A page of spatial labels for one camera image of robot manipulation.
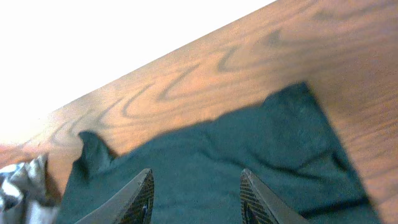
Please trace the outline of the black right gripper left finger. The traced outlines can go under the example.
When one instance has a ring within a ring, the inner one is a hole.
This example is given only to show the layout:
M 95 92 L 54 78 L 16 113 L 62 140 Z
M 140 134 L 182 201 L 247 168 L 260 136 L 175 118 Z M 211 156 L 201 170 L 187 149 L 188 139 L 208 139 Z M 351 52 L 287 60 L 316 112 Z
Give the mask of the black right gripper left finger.
M 153 205 L 154 176 L 146 168 L 76 224 L 150 224 Z

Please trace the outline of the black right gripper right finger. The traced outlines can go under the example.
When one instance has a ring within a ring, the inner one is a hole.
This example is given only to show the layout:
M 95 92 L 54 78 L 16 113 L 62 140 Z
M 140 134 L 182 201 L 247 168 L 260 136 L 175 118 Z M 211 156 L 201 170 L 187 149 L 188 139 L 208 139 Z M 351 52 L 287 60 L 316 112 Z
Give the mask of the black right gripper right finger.
M 244 224 L 309 224 L 251 170 L 243 169 L 239 196 Z

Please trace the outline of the black t-shirt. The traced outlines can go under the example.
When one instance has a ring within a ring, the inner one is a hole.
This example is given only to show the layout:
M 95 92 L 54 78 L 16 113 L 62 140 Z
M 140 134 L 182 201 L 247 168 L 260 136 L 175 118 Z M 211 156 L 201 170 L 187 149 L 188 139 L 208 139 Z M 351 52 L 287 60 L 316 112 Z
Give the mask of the black t-shirt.
M 121 157 L 82 132 L 57 223 L 75 223 L 140 171 L 154 174 L 153 223 L 241 223 L 240 175 L 256 174 L 312 223 L 378 223 L 338 137 L 306 84 L 161 135 Z

